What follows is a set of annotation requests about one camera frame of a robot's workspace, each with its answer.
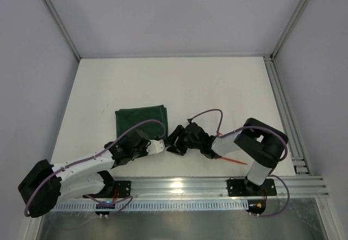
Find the dark green cloth napkin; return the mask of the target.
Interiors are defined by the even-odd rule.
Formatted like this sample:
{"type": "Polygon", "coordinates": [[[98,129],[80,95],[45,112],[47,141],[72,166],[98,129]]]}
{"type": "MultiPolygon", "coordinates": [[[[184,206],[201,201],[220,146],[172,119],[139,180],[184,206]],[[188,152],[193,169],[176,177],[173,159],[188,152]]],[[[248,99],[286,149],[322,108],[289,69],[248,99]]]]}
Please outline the dark green cloth napkin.
{"type": "Polygon", "coordinates": [[[120,109],[115,112],[116,116],[116,136],[119,137],[122,133],[133,127],[134,125],[146,120],[158,120],[161,124],[149,122],[142,124],[135,131],[142,131],[149,139],[166,139],[168,134],[167,109],[164,105],[120,109]]]}

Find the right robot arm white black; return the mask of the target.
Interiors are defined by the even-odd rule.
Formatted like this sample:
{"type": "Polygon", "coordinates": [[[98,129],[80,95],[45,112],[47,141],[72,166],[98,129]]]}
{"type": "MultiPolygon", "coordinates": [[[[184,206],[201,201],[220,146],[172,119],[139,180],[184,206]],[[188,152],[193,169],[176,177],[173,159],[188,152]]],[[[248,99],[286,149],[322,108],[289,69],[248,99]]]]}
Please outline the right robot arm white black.
{"type": "Polygon", "coordinates": [[[242,150],[253,159],[243,185],[251,195],[264,191],[264,182],[288,154],[288,136],[255,119],[249,118],[235,131],[223,135],[209,135],[202,127],[189,122],[179,125],[164,140],[169,152],[185,155],[189,149],[199,150],[208,159],[222,158],[233,151],[242,150]]]}

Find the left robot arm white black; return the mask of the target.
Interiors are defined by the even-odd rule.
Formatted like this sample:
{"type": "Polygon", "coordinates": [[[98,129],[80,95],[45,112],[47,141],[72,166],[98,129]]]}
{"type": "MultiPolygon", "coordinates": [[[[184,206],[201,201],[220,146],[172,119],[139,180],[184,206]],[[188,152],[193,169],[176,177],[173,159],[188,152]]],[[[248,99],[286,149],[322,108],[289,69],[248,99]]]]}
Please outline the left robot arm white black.
{"type": "Polygon", "coordinates": [[[150,140],[134,132],[82,158],[59,164],[41,160],[18,186],[26,204],[24,215],[40,217],[56,204],[74,198],[107,198],[114,189],[110,170],[163,149],[162,140],[150,140]]]}

